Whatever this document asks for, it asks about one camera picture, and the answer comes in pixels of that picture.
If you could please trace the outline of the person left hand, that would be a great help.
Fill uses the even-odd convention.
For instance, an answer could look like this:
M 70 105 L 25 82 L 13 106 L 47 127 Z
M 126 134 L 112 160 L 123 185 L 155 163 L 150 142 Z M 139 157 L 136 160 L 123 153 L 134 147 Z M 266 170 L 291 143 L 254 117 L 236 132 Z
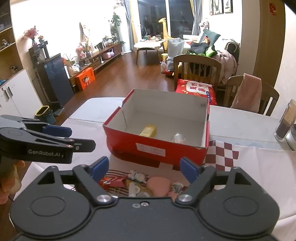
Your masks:
M 5 204 L 8 201 L 10 194 L 15 194 L 20 190 L 22 184 L 18 176 L 18 168 L 23 167 L 25 167 L 25 162 L 18 160 L 1 177 L 1 204 Z

